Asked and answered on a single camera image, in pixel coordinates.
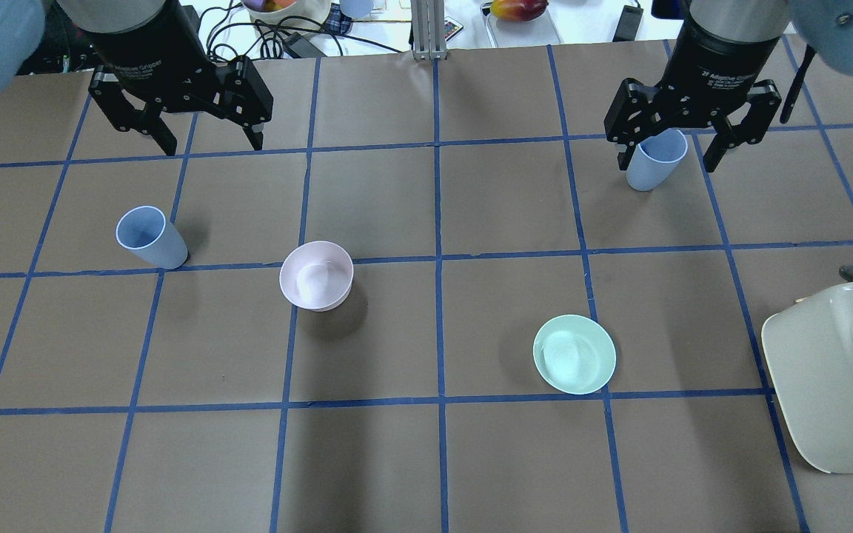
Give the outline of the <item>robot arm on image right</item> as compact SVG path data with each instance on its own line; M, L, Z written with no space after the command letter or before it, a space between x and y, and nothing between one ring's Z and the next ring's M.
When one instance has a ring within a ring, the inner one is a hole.
M762 141L777 113L791 117L815 58L853 76L853 1L683 1L683 26L660 81L626 78L603 119L607 141L626 171L640 142L668 129L705 129L715 137L704 155L714 171L726 152ZM786 28L806 44L788 94L759 80Z

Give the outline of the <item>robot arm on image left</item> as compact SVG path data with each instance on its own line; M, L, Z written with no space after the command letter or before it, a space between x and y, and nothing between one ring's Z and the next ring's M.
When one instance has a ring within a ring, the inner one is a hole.
M239 125L254 150L273 95L250 57L213 63L178 1L61 1L97 52L89 93L110 124L149 136L167 155L178 142L164 113L207 113ZM0 1L0 92L44 36L47 1Z

